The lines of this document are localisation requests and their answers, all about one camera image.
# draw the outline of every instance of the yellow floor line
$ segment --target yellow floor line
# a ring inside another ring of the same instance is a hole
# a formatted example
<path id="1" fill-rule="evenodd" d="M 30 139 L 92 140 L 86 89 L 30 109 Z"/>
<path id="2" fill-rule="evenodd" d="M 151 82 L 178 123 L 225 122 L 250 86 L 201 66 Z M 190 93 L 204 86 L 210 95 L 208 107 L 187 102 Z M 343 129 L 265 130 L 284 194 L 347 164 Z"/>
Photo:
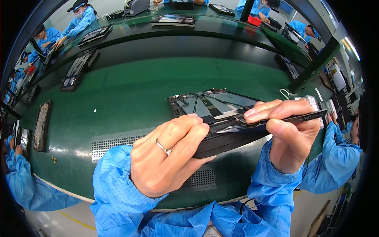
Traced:
<path id="1" fill-rule="evenodd" d="M 75 221 L 76 223 L 81 224 L 82 226 L 85 226 L 85 227 L 87 227 L 87 228 L 90 228 L 90 229 L 92 229 L 92 230 L 94 230 L 94 231 L 96 230 L 95 227 L 92 227 L 92 226 L 89 226 L 89 225 L 87 225 L 87 224 L 84 224 L 84 223 L 82 223 L 82 222 L 80 222 L 80 221 L 78 221 L 78 220 L 76 220 L 76 219 L 70 217 L 69 215 L 67 215 L 66 213 L 64 213 L 64 212 L 62 212 L 62 211 L 60 211 L 60 210 L 58 210 L 58 212 L 61 213 L 62 215 L 64 215 L 65 217 L 69 218 L 70 220 L 73 220 L 73 221 Z"/>
<path id="2" fill-rule="evenodd" d="M 293 197 L 296 197 L 301 191 L 302 191 L 302 190 L 300 190 L 300 191 L 298 191 L 297 193 L 295 193 L 295 194 L 293 195 Z"/>

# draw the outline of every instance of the fluorescent light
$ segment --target fluorescent light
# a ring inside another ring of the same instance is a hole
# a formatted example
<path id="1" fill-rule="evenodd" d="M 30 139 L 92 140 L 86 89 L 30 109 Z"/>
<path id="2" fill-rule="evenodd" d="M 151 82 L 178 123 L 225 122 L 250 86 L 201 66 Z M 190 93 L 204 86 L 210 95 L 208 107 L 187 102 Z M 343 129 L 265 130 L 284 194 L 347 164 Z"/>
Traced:
<path id="1" fill-rule="evenodd" d="M 360 57 L 359 57 L 356 49 L 354 48 L 353 44 L 351 44 L 350 40 L 347 37 L 345 37 L 345 40 L 349 44 L 350 48 L 353 50 L 353 52 L 355 53 L 355 55 L 357 56 L 358 61 L 360 61 Z"/>

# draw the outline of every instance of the hand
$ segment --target hand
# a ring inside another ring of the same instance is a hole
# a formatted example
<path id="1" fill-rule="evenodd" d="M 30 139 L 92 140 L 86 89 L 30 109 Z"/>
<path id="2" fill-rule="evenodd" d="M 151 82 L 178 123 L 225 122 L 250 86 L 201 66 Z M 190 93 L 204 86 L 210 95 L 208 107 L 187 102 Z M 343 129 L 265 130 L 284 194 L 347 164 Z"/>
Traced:
<path id="1" fill-rule="evenodd" d="M 203 5 L 203 4 L 204 4 L 204 0 L 193 0 L 193 2 L 194 2 L 196 5 Z"/>
<path id="2" fill-rule="evenodd" d="M 12 139 L 9 141 L 9 144 L 10 144 L 11 150 L 13 150 L 13 148 L 14 148 L 14 138 L 12 138 Z"/>
<path id="3" fill-rule="evenodd" d="M 53 44 L 53 46 L 55 46 L 55 50 L 57 50 L 58 48 L 60 48 L 66 40 L 67 40 L 67 36 L 65 36 L 62 39 L 60 39 L 57 42 L 55 42 L 55 44 Z"/>
<path id="4" fill-rule="evenodd" d="M 267 22 L 269 23 L 270 21 L 267 19 L 267 17 L 265 15 L 263 15 L 261 12 L 259 12 L 259 18 L 263 21 L 263 22 Z"/>
<path id="5" fill-rule="evenodd" d="M 130 178 L 138 190 L 155 198 L 179 189 L 200 166 L 214 159 L 192 158 L 208 132 L 209 125 L 191 114 L 166 122 L 138 139 L 130 153 Z M 156 144 L 157 139 L 164 148 L 175 147 L 170 156 Z"/>
<path id="6" fill-rule="evenodd" d="M 281 119 L 291 115 L 314 112 L 307 100 L 274 100 L 258 102 L 244 114 L 246 122 L 254 123 L 270 119 L 266 129 L 273 135 L 270 160 L 285 174 L 294 174 L 309 155 L 312 144 L 320 129 L 318 119 L 292 124 Z"/>
<path id="7" fill-rule="evenodd" d="M 161 3 L 163 0 L 154 0 L 154 6 L 158 6 L 159 3 Z"/>
<path id="8" fill-rule="evenodd" d="M 334 122 L 334 124 L 337 125 L 337 116 L 335 115 L 334 111 L 332 111 L 331 117 L 332 117 L 332 121 Z"/>
<path id="9" fill-rule="evenodd" d="M 44 43 L 41 48 L 42 49 L 46 48 L 50 43 L 51 43 L 51 41 Z"/>
<path id="10" fill-rule="evenodd" d="M 17 162 L 17 161 L 16 161 L 16 157 L 17 157 L 17 155 L 23 155 L 23 150 L 22 150 L 22 148 L 21 148 L 20 145 L 17 145 L 17 146 L 16 146 L 16 151 L 14 152 L 15 162 Z"/>

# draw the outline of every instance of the red box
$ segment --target red box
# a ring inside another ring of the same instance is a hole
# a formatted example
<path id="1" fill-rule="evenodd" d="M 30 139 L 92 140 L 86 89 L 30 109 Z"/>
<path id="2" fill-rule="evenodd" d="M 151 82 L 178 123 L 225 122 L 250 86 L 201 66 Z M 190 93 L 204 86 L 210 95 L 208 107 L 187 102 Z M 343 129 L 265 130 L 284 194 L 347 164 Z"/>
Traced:
<path id="1" fill-rule="evenodd" d="M 262 20 L 259 19 L 258 17 L 252 17 L 249 15 L 249 18 L 247 19 L 247 22 L 254 25 L 254 26 L 259 26 L 262 23 Z"/>

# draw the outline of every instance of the striped blue sleeve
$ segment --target striped blue sleeve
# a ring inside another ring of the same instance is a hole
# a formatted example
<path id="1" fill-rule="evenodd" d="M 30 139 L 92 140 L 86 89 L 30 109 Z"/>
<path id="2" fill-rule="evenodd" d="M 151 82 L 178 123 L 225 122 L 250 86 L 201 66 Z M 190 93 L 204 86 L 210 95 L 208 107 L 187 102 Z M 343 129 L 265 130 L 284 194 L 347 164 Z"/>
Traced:
<path id="1" fill-rule="evenodd" d="M 95 202 L 90 209 L 95 215 L 98 235 L 139 236 L 143 213 L 160 200 L 142 194 L 130 179 L 131 146 L 109 149 L 97 164 L 93 176 Z"/>

